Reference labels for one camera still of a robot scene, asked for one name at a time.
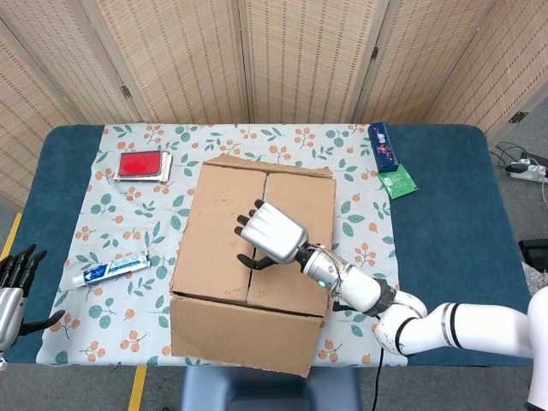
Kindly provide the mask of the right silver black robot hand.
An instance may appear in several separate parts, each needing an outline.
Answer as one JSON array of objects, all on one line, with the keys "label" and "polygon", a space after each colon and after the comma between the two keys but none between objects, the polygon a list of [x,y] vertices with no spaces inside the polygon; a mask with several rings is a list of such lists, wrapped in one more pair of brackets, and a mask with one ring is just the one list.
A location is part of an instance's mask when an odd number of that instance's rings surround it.
[{"label": "right silver black robot hand", "polygon": [[298,262],[303,271],[313,254],[307,230],[268,202],[256,200],[254,205],[255,209],[249,211],[248,217],[237,217],[235,233],[265,256],[256,260],[239,253],[237,259],[252,270]]}]

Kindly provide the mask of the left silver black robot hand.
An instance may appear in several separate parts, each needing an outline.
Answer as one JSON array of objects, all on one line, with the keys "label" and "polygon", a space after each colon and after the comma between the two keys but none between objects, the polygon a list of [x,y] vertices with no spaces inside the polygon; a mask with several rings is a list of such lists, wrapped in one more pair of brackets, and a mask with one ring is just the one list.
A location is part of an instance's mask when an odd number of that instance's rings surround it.
[{"label": "left silver black robot hand", "polygon": [[31,323],[24,322],[27,298],[33,284],[39,263],[47,251],[36,254],[35,244],[16,255],[8,255],[1,260],[1,355],[4,355],[16,342],[37,331],[53,326],[65,314],[58,310],[49,318]]}]

